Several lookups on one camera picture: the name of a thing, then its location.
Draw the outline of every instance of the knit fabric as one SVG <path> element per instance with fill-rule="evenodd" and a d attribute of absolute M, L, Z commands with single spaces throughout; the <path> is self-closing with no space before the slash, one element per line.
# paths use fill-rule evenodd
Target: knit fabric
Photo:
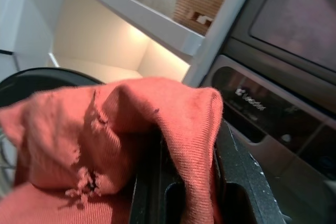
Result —
<path fill-rule="evenodd" d="M 185 182 L 182 223 L 214 223 L 222 104 L 212 88 L 144 78 L 38 92 L 1 109 L 18 165 L 0 223 L 128 223 L 132 178 L 158 127 Z"/>

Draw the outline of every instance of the orange cloth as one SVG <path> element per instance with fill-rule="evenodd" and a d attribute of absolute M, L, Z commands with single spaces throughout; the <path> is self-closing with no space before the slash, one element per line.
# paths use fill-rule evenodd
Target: orange cloth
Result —
<path fill-rule="evenodd" d="M 19 186 L 0 202 L 0 223 L 128 223 L 127 184 L 158 140 L 157 126 L 185 182 L 182 223 L 214 223 L 222 104 L 212 88 L 144 78 L 38 92 L 1 109 L 0 125 L 18 149 Z"/>

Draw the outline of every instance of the appliance door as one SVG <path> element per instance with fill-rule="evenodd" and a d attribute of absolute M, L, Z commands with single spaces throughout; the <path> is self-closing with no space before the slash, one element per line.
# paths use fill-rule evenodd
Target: appliance door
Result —
<path fill-rule="evenodd" d="M 336 114 L 336 0 L 247 0 L 224 54 Z"/>
<path fill-rule="evenodd" d="M 216 58 L 202 86 L 221 92 L 224 119 L 263 168 L 281 211 L 294 223 L 321 223 L 322 185 L 325 176 L 336 174 L 336 156 L 315 145 L 334 120 L 224 55 Z M 323 136 L 332 147 L 332 133 Z M 323 151 L 312 155 L 318 148 Z"/>
<path fill-rule="evenodd" d="M 293 160 L 327 117 L 224 55 L 202 86 L 218 89 L 224 118 L 261 166 L 274 176 Z"/>

